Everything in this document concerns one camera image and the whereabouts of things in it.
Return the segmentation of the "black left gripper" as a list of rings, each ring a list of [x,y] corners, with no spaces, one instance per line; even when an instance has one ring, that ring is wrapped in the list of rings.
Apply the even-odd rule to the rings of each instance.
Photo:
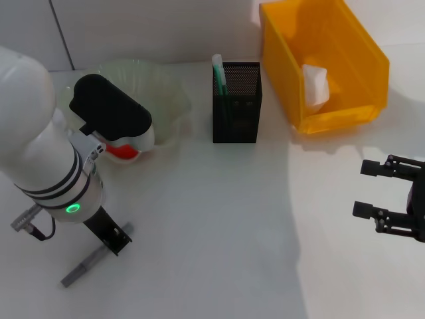
[[[130,242],[130,236],[109,216],[106,210],[100,206],[97,212],[83,224],[93,233],[105,246],[118,256],[119,252]]]

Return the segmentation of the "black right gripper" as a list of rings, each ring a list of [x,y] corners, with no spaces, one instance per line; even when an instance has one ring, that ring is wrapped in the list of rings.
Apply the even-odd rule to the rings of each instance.
[[[424,242],[424,190],[419,181],[415,181],[424,162],[415,159],[388,155],[386,161],[364,159],[361,174],[369,176],[395,177],[413,181],[407,197],[406,212],[397,213],[375,207],[368,203],[356,201],[353,206],[353,216],[375,221],[375,231],[387,235],[410,237],[418,242]]]

